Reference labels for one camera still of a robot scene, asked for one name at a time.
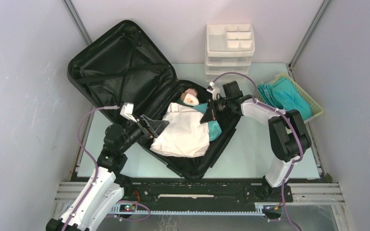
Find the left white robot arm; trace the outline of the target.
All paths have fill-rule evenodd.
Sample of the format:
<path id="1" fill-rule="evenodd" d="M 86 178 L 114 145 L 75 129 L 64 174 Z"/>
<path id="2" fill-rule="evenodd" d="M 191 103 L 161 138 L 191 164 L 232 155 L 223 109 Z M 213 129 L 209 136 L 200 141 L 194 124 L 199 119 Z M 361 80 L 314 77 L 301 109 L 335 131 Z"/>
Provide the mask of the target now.
<path id="1" fill-rule="evenodd" d="M 70 208 L 58 219 L 50 219 L 48 231 L 95 231 L 109 210 L 119 201 L 132 197 L 130 178 L 121 176 L 127 162 L 125 151 L 141 139 L 157 138 L 169 125 L 141 115 L 129 127 L 110 125 L 105 130 L 103 149 L 94 171 Z"/>

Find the black ribbed hard-shell suitcase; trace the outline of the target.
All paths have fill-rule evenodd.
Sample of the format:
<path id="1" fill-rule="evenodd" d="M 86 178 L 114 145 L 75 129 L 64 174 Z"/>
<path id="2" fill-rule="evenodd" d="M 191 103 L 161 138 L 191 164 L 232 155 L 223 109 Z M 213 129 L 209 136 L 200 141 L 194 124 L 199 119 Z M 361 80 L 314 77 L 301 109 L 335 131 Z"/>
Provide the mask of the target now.
<path id="1" fill-rule="evenodd" d="M 68 64 L 67 77 L 94 106 L 133 103 L 134 116 L 145 115 L 153 120 L 162 120 L 169 104 L 176 103 L 181 92 L 188 88 L 198 92 L 202 103 L 211 98 L 204 87 L 178 79 L 169 60 L 145 31 L 131 20 L 119 22 L 78 53 Z M 136 141 L 172 172 L 187 180 L 201 179 L 213 167 L 236 132 L 241 118 L 232 111 L 217 112 L 222 134 L 210 142 L 204 156 L 185 158 L 165 157 L 151 151 L 151 139 L 140 138 L 139 135 L 144 135 L 140 128 L 116 110 L 104 110 L 102 114 L 120 126 L 117 128 L 122 135 L 109 138 L 114 142 L 116 156 L 121 156 Z"/>

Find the turquoise t-shirt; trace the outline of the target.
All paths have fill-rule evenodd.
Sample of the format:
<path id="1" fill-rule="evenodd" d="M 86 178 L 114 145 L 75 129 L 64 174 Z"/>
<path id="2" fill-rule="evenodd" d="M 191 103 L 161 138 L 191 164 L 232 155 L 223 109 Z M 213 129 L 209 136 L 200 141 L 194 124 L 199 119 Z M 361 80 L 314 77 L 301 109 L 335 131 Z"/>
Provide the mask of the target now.
<path id="1" fill-rule="evenodd" d="M 207 109 L 208 109 L 208 105 L 207 105 L 207 103 L 202 103 L 202 104 L 193 106 L 192 108 L 194 108 L 195 110 L 205 114 Z M 215 139 L 217 139 L 221 135 L 222 129 L 221 129 L 218 121 L 209 121 L 209 122 L 205 123 L 205 125 L 208 126 L 210 141 L 214 141 Z"/>

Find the white garment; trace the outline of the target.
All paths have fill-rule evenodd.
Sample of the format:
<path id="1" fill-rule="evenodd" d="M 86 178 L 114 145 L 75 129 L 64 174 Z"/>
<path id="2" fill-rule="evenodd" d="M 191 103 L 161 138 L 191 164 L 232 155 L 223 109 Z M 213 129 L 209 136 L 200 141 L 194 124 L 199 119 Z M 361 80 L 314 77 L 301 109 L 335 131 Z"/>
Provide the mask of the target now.
<path id="1" fill-rule="evenodd" d="M 205 104 L 190 107 L 170 103 L 162 118 L 169 125 L 154 139 L 150 150 L 168 157 L 204 156 L 210 145 L 209 126 L 200 123 L 205 112 Z"/>

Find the turquoise shorts with striped waistband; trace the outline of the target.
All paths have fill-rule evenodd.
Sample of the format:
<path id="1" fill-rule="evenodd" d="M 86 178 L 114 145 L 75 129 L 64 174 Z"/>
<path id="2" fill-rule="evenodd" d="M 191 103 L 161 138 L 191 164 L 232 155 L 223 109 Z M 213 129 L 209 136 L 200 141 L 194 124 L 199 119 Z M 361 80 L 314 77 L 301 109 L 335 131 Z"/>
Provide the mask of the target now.
<path id="1" fill-rule="evenodd" d="M 273 84 L 259 84 L 257 89 L 264 103 L 274 108 L 285 111 L 295 109 L 300 112 L 303 120 L 313 115 L 310 104 L 300 96 L 297 88 L 286 77 L 281 77 Z"/>

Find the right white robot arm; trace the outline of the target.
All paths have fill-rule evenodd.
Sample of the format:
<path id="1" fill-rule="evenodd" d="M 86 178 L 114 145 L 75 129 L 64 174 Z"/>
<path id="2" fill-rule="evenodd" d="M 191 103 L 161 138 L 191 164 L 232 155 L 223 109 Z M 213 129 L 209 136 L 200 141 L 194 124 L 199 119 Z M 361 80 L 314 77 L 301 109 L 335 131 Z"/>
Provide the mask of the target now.
<path id="1" fill-rule="evenodd" d="M 214 82 L 209 83 L 206 91 L 211 98 L 207 101 L 207 111 L 201 123 L 216 120 L 219 112 L 232 112 L 266 125 L 275 157 L 258 194 L 266 201 L 279 199 L 282 204 L 286 203 L 286 188 L 292 169 L 302 161 L 305 151 L 312 145 L 300 112 L 296 109 L 285 111 L 274 108 L 255 96 L 244 95 L 236 81 L 224 84 L 223 89 L 224 97 Z"/>

